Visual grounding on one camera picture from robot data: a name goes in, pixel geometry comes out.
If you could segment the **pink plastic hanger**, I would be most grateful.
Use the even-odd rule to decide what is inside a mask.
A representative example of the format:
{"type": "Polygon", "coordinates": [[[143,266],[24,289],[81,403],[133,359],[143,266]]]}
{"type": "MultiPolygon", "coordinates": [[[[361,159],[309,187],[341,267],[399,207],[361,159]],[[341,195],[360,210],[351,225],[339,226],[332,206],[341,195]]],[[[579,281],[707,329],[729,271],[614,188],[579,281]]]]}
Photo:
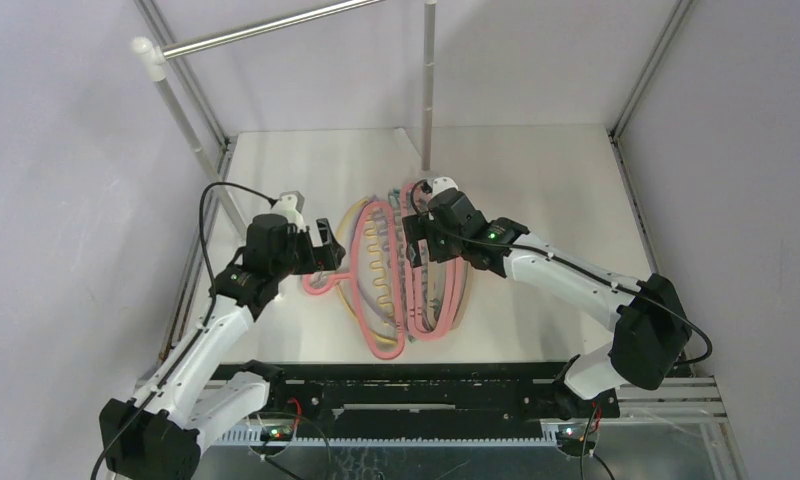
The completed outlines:
{"type": "Polygon", "coordinates": [[[411,249],[416,243],[406,239],[411,228],[406,226],[405,218],[413,216],[415,208],[421,208],[429,198],[430,195],[417,182],[409,183],[400,190],[405,324],[409,335],[420,341],[444,338],[461,320],[467,280],[465,267],[460,260],[443,264],[430,262],[425,256],[428,248],[416,254],[411,249]]]}
{"type": "Polygon", "coordinates": [[[441,296],[436,295],[438,283],[434,280],[429,280],[427,283],[425,325],[431,339],[445,337],[461,323],[467,306],[463,299],[472,286],[473,276],[469,273],[464,260],[451,260],[445,263],[443,270],[441,296]]]}
{"type": "Polygon", "coordinates": [[[400,356],[407,343],[398,276],[396,225],[390,203],[365,197],[344,214],[349,260],[339,273],[308,274],[301,284],[313,296],[334,291],[378,360],[400,356]]]}

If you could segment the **beige plastic hanger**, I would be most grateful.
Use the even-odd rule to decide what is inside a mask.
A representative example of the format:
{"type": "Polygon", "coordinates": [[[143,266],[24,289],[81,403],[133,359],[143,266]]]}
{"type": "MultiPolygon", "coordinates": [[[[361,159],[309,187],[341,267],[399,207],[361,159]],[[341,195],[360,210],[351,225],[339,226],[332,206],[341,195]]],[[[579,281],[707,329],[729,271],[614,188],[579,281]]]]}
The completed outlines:
{"type": "Polygon", "coordinates": [[[452,330],[457,330],[468,307],[473,288],[473,269],[464,260],[454,260],[452,282],[444,282],[441,310],[450,309],[453,313],[452,330]]]}

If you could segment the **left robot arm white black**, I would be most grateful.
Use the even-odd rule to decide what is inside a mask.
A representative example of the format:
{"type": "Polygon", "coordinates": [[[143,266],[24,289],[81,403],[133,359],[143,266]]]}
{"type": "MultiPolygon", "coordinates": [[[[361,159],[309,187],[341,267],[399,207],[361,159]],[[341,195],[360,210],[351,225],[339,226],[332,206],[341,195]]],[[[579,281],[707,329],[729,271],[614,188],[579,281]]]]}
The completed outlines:
{"type": "Polygon", "coordinates": [[[207,310],[193,331],[127,400],[109,400],[99,415],[101,468],[128,479],[190,479],[203,454],[249,414],[266,417],[287,407],[279,370],[258,361],[241,367],[212,396],[200,397],[223,356],[278,296],[281,283],[340,267],[345,250],[325,218],[316,221],[320,245],[298,213],[265,213],[247,229],[244,246],[212,280],[207,310]]]}

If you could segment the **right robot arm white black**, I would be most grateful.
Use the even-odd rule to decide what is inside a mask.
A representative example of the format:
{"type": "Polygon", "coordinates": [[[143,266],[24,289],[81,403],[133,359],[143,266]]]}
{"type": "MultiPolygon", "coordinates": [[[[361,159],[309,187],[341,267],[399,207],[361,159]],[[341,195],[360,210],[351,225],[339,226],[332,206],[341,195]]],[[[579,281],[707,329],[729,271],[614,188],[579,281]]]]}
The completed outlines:
{"type": "Polygon", "coordinates": [[[410,203],[403,219],[407,258],[443,263],[462,259],[478,271],[546,289],[587,313],[612,339],[572,357],[555,380],[555,406],[581,415],[599,394],[630,384],[658,389],[679,362],[695,331],[673,283],[652,274],[639,280],[572,257],[514,220],[487,219],[447,177],[420,180],[409,195],[428,195],[424,207],[410,203]]]}

